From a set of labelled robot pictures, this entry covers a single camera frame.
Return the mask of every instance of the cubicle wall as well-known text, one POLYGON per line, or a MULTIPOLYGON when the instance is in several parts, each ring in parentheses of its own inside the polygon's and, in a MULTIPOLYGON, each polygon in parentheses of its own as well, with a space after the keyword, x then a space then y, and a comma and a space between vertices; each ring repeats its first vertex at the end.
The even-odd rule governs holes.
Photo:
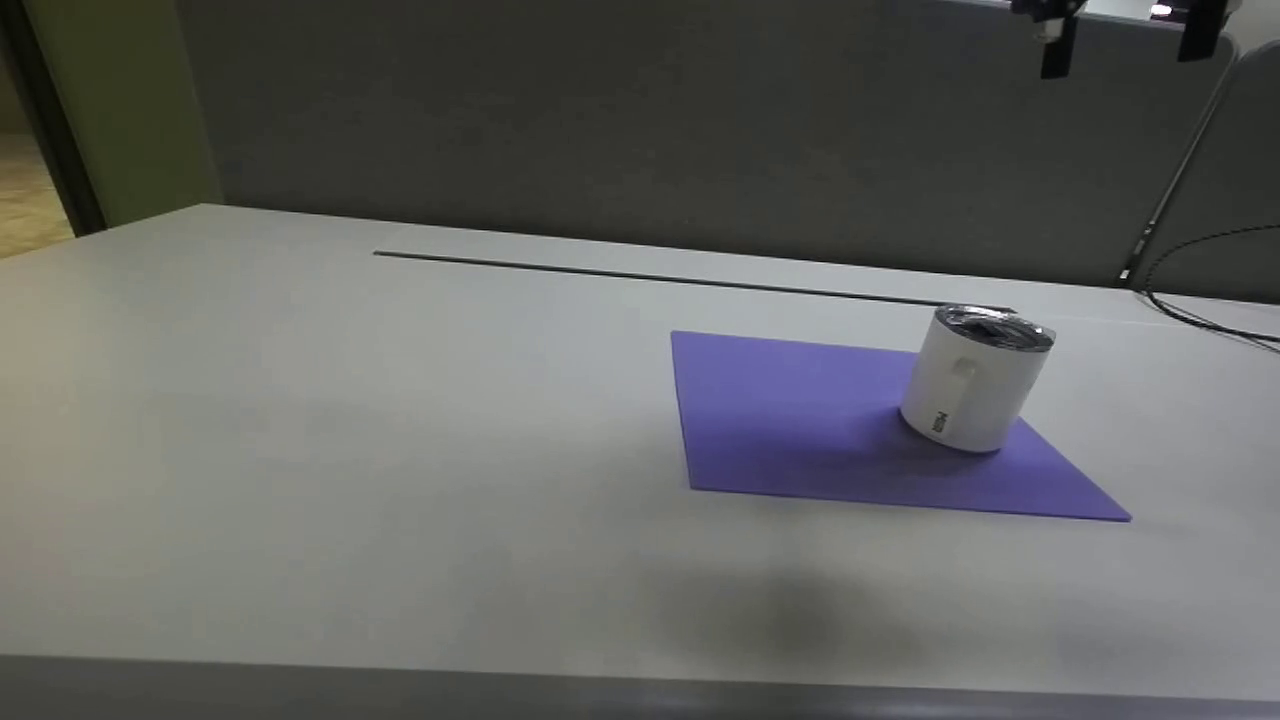
MULTIPOLYGON (((1188 240, 1280 223, 1280 44, 1231 73, 1221 102, 1138 268, 1188 240)), ((1170 292, 1280 302, 1280 231, 1222 237, 1179 251, 1153 286, 1170 292)))
POLYGON ((179 3, 233 204, 1112 284, 1231 61, 946 0, 179 3))

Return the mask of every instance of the white table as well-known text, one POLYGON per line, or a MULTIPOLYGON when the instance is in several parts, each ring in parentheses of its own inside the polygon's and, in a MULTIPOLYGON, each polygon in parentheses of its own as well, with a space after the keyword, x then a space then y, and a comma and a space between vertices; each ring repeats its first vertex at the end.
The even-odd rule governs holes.
POLYGON ((3 655, 1280 701, 1280 357, 1125 291, 197 206, 0 263, 0 343, 3 655), (672 329, 927 306, 376 250, 1014 306, 1134 521, 687 489, 672 329))

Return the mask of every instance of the purple foam sheet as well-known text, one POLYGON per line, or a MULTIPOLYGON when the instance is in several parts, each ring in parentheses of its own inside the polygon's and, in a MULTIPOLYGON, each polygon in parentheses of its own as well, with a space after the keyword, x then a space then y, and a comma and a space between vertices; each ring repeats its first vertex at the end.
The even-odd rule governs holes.
POLYGON ((689 332, 671 348, 695 489, 1132 519, 1021 419, 984 455, 920 437, 897 413, 914 352, 689 332))

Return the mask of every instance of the mug lid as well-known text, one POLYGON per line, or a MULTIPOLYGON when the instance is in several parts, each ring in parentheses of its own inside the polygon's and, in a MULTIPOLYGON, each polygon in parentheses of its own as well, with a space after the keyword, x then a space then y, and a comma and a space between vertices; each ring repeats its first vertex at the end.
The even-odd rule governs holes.
POLYGON ((941 305, 933 316, 959 336, 1004 350, 1048 352, 1057 340, 1057 333, 1043 325, 978 305, 941 305))

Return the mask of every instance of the white mug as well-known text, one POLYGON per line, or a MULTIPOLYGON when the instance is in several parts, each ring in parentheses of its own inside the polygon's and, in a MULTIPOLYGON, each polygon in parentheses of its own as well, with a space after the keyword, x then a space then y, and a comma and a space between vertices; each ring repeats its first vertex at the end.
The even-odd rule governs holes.
POLYGON ((1000 450, 1055 341, 1053 331, 1012 313, 942 305, 915 359, 902 419, 956 450, 1000 450))

